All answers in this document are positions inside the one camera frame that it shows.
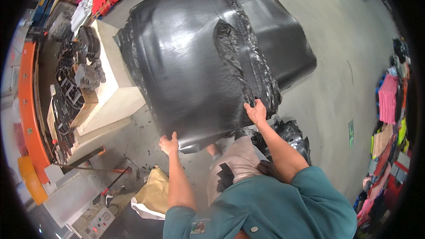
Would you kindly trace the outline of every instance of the foot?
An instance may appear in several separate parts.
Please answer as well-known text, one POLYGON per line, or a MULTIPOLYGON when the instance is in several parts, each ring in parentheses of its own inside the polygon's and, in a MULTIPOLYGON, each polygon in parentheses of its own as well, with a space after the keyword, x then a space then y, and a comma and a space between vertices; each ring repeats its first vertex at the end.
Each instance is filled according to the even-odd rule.
POLYGON ((219 153, 217 144, 215 143, 208 145, 205 149, 211 156, 214 156, 215 154, 219 153))

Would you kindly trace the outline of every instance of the red handle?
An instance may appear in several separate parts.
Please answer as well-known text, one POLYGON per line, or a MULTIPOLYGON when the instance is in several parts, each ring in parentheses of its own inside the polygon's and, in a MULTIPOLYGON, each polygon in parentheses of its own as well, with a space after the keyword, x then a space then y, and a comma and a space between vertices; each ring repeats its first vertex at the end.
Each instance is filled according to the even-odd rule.
POLYGON ((100 193, 100 195, 104 196, 108 190, 109 190, 109 188, 105 188, 105 190, 102 193, 100 193))

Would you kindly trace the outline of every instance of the control panel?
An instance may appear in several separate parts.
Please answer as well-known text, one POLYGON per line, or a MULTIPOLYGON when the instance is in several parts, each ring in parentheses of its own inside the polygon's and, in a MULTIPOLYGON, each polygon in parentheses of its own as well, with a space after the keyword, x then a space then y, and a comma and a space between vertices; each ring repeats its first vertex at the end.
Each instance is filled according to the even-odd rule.
POLYGON ((83 239, 99 239, 114 219, 115 216, 103 207, 79 234, 83 239))

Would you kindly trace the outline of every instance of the teal shirt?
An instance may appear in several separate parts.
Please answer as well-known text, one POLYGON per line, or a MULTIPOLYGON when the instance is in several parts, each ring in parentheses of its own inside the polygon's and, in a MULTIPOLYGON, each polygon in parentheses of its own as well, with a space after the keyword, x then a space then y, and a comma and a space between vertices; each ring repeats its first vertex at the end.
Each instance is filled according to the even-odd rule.
POLYGON ((202 214, 174 206, 165 214, 164 239, 351 239, 357 216, 322 169, 311 166, 284 184, 264 175, 231 185, 202 214))

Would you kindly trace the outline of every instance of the hand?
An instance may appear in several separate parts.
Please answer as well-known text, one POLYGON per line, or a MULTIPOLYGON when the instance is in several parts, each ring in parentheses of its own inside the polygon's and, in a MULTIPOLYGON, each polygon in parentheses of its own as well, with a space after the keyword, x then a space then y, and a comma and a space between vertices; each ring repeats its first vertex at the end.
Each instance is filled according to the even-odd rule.
POLYGON ((257 127, 258 125, 267 124, 267 121, 266 121, 267 110, 260 99, 255 100, 254 108, 252 108, 247 103, 244 103, 243 106, 245 107, 247 111, 248 117, 257 127))
POLYGON ((159 146, 161 150, 167 155, 178 151, 178 141, 177 141, 177 132, 173 132, 172 139, 169 141, 167 136, 162 136, 159 140, 159 146))

